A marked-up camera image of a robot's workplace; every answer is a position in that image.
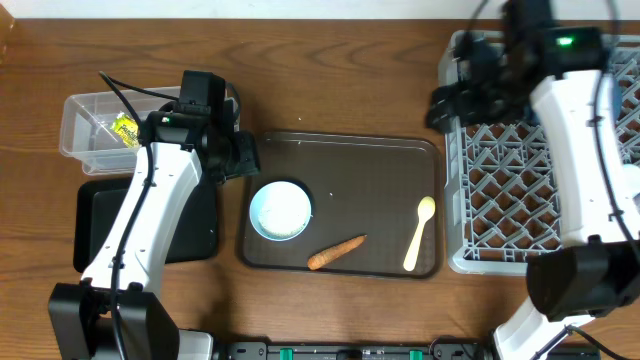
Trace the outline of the light blue rice bowl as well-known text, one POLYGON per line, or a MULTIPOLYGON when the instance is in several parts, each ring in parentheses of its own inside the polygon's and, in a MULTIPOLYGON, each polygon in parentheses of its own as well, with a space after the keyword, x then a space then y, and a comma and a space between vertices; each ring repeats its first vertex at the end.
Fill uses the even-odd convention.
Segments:
POLYGON ((275 181, 262 186, 251 198, 249 221, 263 238, 275 242, 300 235, 312 217, 309 195, 289 181, 275 181))

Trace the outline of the orange carrot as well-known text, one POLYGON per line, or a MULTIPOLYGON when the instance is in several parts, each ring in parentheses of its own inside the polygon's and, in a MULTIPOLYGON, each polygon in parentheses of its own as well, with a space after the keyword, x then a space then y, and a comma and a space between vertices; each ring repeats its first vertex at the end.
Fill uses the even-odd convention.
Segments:
POLYGON ((307 261, 307 267, 314 271, 318 270, 325 265, 335 261, 341 256, 351 252, 352 250, 361 246, 367 239, 366 235, 360 235, 355 238, 349 239, 330 248, 324 249, 319 253, 311 256, 307 261))

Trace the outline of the yellow green snack wrapper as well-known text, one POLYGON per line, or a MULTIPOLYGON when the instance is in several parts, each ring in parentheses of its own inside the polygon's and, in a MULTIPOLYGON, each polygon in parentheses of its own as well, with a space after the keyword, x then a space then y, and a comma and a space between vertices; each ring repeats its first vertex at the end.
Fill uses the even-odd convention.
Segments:
POLYGON ((126 113, 120 112, 111 124, 110 129, 121 138, 127 148, 139 146, 138 125, 126 113))

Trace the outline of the small blue white cup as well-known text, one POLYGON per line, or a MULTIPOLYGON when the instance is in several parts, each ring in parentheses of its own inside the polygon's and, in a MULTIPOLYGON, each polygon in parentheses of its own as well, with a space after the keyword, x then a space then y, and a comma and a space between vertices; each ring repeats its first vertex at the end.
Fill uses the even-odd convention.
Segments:
POLYGON ((631 195, 637 197, 640 194, 640 167, 633 164, 624 164, 623 171, 631 195))

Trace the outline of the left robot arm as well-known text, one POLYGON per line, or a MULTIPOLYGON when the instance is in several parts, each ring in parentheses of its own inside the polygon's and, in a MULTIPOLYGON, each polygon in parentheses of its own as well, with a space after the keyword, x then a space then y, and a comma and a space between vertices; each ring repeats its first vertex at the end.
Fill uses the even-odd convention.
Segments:
POLYGON ((256 140, 216 115, 154 111, 138 126, 134 176, 110 232, 77 284, 48 311, 64 359, 212 359, 214 337, 179 328, 160 300, 183 210, 205 182, 255 175, 256 140))

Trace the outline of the pale yellow plastic spoon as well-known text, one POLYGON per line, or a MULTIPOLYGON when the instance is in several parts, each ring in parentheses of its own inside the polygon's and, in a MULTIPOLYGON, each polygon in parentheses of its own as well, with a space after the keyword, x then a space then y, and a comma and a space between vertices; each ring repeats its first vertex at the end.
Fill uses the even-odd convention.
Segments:
POLYGON ((435 215, 435 212, 435 200, 430 196, 425 196, 417 207, 418 222, 403 261, 405 271, 411 272, 415 269, 425 225, 435 215))

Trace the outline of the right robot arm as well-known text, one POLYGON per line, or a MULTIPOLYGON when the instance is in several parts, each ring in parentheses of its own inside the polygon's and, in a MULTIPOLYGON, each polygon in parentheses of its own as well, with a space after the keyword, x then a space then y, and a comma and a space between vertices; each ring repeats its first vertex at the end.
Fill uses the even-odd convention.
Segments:
POLYGON ((639 296, 639 211, 614 132, 609 48, 595 27, 516 26, 501 46, 460 34, 467 72, 432 95, 430 128, 536 118, 560 198, 561 246, 527 265, 528 296, 489 355, 543 359, 567 335, 639 296))

